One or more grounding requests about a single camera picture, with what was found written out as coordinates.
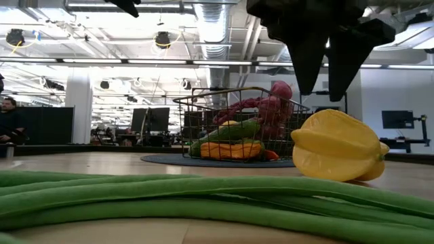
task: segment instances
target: black monitor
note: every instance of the black monitor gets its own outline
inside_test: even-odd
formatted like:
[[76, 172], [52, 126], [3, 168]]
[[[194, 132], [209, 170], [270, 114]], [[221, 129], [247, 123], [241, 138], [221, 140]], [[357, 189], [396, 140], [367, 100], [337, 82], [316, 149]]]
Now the black monitor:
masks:
[[151, 109], [151, 131], [169, 130], [170, 108]]
[[382, 111], [384, 129], [414, 129], [413, 111]]
[[[133, 119], [131, 124], [132, 131], [141, 131], [143, 118], [147, 108], [135, 108], [133, 111]], [[169, 114], [170, 108], [152, 108], [149, 110], [149, 119], [146, 119], [143, 131], [147, 130], [147, 122], [151, 122], [151, 131], [167, 131], [169, 130]]]

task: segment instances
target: orange toy vegetable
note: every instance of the orange toy vegetable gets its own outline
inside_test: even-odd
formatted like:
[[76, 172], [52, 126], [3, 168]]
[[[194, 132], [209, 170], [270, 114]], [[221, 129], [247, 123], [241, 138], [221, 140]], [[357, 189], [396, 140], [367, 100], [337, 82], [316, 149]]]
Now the orange toy vegetable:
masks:
[[201, 145], [201, 157], [212, 159], [252, 159], [262, 152], [261, 143], [219, 144], [206, 142]]

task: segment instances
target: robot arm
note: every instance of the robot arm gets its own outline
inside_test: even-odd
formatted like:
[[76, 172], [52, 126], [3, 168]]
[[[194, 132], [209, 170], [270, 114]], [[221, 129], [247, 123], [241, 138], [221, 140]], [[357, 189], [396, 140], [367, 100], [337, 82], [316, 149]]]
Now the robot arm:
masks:
[[113, 3], [123, 11], [131, 14], [135, 18], [138, 17], [138, 11], [134, 4], [141, 4], [141, 0], [104, 0], [106, 3]]
[[330, 101], [337, 102], [374, 47], [395, 40], [395, 29], [380, 20], [359, 21], [367, 6], [367, 0], [248, 0], [247, 11], [287, 45], [302, 95], [312, 92], [328, 57]]

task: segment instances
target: metal wire basket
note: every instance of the metal wire basket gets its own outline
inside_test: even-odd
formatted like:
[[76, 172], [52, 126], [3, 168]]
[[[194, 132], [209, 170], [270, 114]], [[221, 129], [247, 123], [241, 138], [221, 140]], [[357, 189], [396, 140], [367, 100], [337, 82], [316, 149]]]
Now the metal wire basket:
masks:
[[261, 87], [193, 89], [192, 96], [174, 102], [179, 104], [181, 145], [190, 146], [182, 156], [194, 159], [267, 161], [265, 150], [278, 155], [274, 160], [290, 159], [290, 134], [309, 116], [308, 107]]

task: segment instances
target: long green bean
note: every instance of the long green bean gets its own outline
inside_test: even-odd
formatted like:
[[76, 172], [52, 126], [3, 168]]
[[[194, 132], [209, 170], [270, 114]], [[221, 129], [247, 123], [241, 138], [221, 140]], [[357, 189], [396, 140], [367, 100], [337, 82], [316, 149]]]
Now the long green bean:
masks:
[[62, 180], [79, 180], [104, 178], [108, 175], [91, 175], [91, 174], [70, 174], [42, 171], [0, 171], [0, 187], [19, 186], [22, 184], [32, 184], [37, 182], [59, 182]]
[[403, 214], [434, 218], [433, 202], [415, 197], [327, 180], [265, 176], [153, 180], [23, 192], [0, 197], [0, 217], [92, 201], [250, 192], [334, 197]]
[[92, 203], [46, 209], [0, 221], [0, 228], [24, 228], [107, 218], [198, 218], [282, 228], [352, 243], [434, 243], [434, 231], [377, 222], [345, 220], [267, 209], [237, 203], [198, 199], [160, 199]]
[[316, 197], [299, 197], [274, 194], [246, 196], [254, 198], [258, 201], [279, 204], [285, 207], [291, 207], [292, 209], [297, 209], [298, 211], [309, 211], [321, 216], [344, 218], [348, 220], [407, 224], [420, 228], [426, 228], [428, 230], [434, 230], [434, 220], [432, 219], [395, 213], [393, 211], [387, 211], [380, 208], [338, 203], [326, 199], [318, 199]]
[[78, 180], [63, 180], [59, 182], [37, 182], [32, 184], [21, 184], [17, 186], [0, 187], [0, 197], [21, 192], [30, 192], [34, 190], [45, 190], [49, 188], [60, 188], [66, 186], [85, 186], [93, 184], [108, 184], [108, 183], [126, 183], [126, 182], [146, 182], [149, 180], [169, 180], [179, 178], [194, 178], [200, 176], [194, 175], [169, 175], [156, 174], [147, 176], [110, 176], [103, 178], [86, 178]]

